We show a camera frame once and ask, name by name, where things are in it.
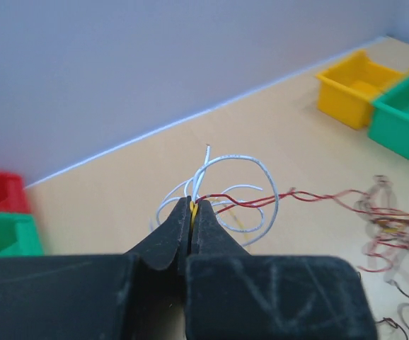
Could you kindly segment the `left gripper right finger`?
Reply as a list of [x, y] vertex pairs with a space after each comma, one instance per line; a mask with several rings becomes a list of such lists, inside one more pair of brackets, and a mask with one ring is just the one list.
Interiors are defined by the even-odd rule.
[[334, 256], [251, 255], [197, 205], [185, 269], [188, 339], [375, 339], [353, 267]]

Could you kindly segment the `red plastic bin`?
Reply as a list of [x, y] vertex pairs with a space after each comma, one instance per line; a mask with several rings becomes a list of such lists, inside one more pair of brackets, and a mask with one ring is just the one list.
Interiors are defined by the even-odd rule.
[[0, 213], [31, 214], [25, 183], [18, 174], [0, 171]]

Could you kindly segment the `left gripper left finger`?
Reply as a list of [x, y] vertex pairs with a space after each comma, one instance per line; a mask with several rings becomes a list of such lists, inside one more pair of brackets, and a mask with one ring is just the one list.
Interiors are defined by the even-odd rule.
[[190, 199], [123, 254], [0, 258], [0, 339], [139, 339], [185, 290]]

